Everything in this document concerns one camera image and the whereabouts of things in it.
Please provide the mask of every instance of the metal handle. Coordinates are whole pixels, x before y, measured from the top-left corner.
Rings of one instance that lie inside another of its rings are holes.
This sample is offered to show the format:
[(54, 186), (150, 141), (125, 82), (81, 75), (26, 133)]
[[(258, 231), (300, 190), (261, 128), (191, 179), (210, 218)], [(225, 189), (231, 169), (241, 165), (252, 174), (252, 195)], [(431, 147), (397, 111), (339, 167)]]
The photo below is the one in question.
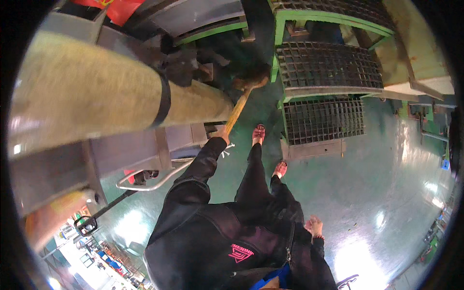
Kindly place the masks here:
[(171, 178), (174, 174), (178, 173), (179, 171), (181, 171), (182, 169), (184, 169), (185, 167), (189, 166), (190, 164), (192, 164), (192, 162), (195, 160), (195, 158), (192, 158), (191, 160), (185, 162), (184, 164), (182, 164), (180, 167), (172, 170), (171, 172), (169, 172), (166, 176), (164, 176), (163, 178), (161, 178), (160, 182), (158, 182), (157, 184), (153, 185), (153, 186), (142, 186), (142, 185), (130, 185), (130, 186), (122, 186), (122, 183), (125, 182), (127, 179), (129, 179), (129, 177), (131, 176), (134, 176), (136, 175), (137, 173), (139, 172), (142, 172), (142, 170), (137, 170), (137, 171), (134, 171), (134, 172), (131, 172), (129, 173), (128, 175), (124, 176), (121, 180), (119, 180), (117, 183), (116, 183), (116, 187), (117, 188), (120, 188), (120, 189), (128, 189), (128, 190), (136, 190), (136, 191), (152, 191), (152, 190), (155, 190), (155, 189), (158, 189), (160, 188), (169, 178)]

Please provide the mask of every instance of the blue fabric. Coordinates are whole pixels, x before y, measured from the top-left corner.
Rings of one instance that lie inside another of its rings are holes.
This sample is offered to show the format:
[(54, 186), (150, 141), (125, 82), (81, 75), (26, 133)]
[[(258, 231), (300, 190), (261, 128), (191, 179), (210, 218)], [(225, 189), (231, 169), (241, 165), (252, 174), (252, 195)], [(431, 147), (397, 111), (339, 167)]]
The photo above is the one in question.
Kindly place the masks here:
[(256, 284), (254, 284), (250, 288), (250, 290), (259, 290), (277, 276), (279, 276), (279, 287), (282, 289), (287, 289), (287, 275), (289, 273), (290, 266), (288, 263), (286, 263), (282, 268), (272, 271), (271, 273), (267, 274), (263, 279), (256, 282)]

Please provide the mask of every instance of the black metal grating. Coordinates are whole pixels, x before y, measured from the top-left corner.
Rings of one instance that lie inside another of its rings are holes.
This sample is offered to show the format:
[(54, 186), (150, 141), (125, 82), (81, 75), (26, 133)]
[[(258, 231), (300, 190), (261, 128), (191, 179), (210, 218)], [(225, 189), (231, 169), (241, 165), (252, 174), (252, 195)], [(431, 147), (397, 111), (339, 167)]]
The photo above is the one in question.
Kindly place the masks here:
[(289, 145), (365, 134), (364, 105), (359, 98), (284, 103)]
[(271, 0), (278, 10), (316, 10), (369, 21), (394, 31), (393, 21), (381, 0)]
[(377, 63), (364, 48), (315, 41), (276, 48), (285, 89), (313, 86), (383, 88)]

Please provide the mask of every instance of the red sandal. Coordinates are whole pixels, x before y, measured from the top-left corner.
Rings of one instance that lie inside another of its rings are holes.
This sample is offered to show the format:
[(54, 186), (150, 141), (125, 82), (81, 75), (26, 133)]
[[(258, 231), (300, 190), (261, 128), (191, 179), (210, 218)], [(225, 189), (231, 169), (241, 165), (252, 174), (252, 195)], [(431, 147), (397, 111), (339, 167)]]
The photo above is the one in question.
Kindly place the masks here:
[(272, 176), (277, 175), (278, 178), (282, 178), (287, 172), (287, 166), (287, 162), (281, 160), (277, 164), (276, 169), (274, 169), (274, 174)]
[(251, 135), (251, 142), (253, 143), (253, 140), (255, 138), (261, 138), (261, 142), (258, 140), (257, 143), (260, 143), (262, 145), (265, 135), (266, 135), (266, 128), (264, 127), (263, 124), (258, 124), (256, 125), (255, 129), (253, 130), (253, 134)]

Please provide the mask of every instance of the cylindrical pipe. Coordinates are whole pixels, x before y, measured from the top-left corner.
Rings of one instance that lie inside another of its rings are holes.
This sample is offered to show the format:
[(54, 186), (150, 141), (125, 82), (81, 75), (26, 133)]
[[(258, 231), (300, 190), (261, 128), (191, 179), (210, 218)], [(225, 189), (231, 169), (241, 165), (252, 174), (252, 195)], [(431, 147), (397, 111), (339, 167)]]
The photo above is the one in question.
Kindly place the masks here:
[[(169, 82), (171, 109), (161, 126), (224, 121), (233, 104), (213, 87)], [(150, 67), (96, 45), (38, 32), (23, 61), (10, 112), (8, 153), (150, 127), (162, 82)]]

